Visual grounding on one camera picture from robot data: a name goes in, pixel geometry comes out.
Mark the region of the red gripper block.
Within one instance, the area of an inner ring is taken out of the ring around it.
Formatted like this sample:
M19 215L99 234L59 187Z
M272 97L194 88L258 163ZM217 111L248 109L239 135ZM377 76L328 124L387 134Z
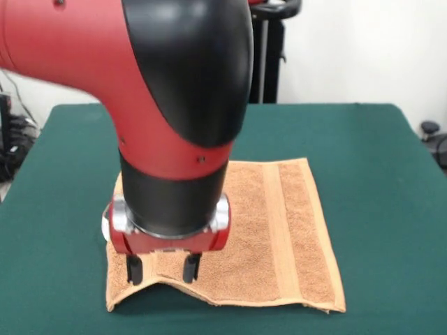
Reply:
M153 251L189 251L184 260L182 280L193 283L198 279L202 252L220 251L226 245L231 225L230 202L220 199L208 225L199 232L181 239L151 236L130 223L123 199L110 202L110 242L117 253L126 254L127 281L140 285L143 279L142 260L137 255Z

